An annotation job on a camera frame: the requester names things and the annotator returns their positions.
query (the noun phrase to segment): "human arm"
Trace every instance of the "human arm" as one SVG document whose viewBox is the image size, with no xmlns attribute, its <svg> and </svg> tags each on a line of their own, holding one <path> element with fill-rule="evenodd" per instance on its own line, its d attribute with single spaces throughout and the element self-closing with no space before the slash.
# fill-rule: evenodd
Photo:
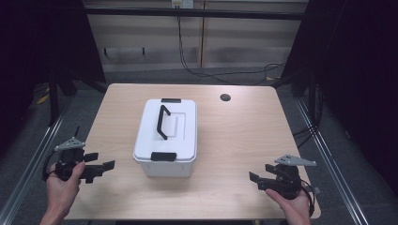
<svg viewBox="0 0 398 225">
<path fill-rule="evenodd" d="M 301 190 L 294 200 L 287 200 L 272 189 L 266 189 L 266 193 L 281 207 L 289 225 L 311 224 L 309 200 L 304 191 Z"/>
<path fill-rule="evenodd" d="M 81 162 L 73 168 L 72 175 L 68 181 L 62 181 L 54 172 L 47 179 L 48 206 L 40 225 L 61 224 L 79 192 L 80 176 L 84 171 L 85 164 Z"/>
</svg>

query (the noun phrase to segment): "round black hole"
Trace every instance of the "round black hole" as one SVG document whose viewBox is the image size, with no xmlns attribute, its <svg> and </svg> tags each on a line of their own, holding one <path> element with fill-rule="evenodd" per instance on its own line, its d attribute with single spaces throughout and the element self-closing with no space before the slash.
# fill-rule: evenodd
<svg viewBox="0 0 398 225">
<path fill-rule="evenodd" d="M 229 101 L 229 100 L 231 100 L 231 96 L 228 95 L 228 94 L 222 94 L 222 95 L 220 96 L 220 98 L 221 98 L 223 101 Z"/>
</svg>

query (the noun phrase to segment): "white plastic box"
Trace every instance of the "white plastic box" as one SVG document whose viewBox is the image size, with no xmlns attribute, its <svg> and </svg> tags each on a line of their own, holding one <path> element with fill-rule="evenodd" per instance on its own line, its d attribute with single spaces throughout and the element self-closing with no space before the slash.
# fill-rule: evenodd
<svg viewBox="0 0 398 225">
<path fill-rule="evenodd" d="M 163 98 L 146 102 L 133 157 L 147 176 L 191 176 L 196 159 L 196 114 L 192 100 Z"/>
</svg>

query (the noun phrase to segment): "box lid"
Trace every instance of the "box lid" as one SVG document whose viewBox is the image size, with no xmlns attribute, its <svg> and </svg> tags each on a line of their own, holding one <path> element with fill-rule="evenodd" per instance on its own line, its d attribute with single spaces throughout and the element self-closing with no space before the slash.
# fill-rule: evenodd
<svg viewBox="0 0 398 225">
<path fill-rule="evenodd" d="M 134 147 L 137 161 L 192 161 L 196 158 L 196 103 L 186 99 L 146 102 Z"/>
</svg>

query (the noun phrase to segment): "wooden table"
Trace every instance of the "wooden table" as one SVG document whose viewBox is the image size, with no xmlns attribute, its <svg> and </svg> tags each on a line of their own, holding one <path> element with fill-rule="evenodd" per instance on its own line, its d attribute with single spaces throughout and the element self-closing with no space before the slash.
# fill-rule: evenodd
<svg viewBox="0 0 398 225">
<path fill-rule="evenodd" d="M 230 101 L 220 96 L 228 94 Z M 197 158 L 190 178 L 147 177 L 132 157 L 145 103 L 151 98 L 194 100 Z M 112 84 L 86 140 L 99 164 L 115 169 L 81 184 L 67 219 L 283 218 L 279 205 L 249 180 L 275 178 L 264 164 L 299 157 L 276 91 L 264 86 Z M 299 167 L 300 176 L 308 181 Z M 318 205 L 313 218 L 320 216 Z"/>
</svg>

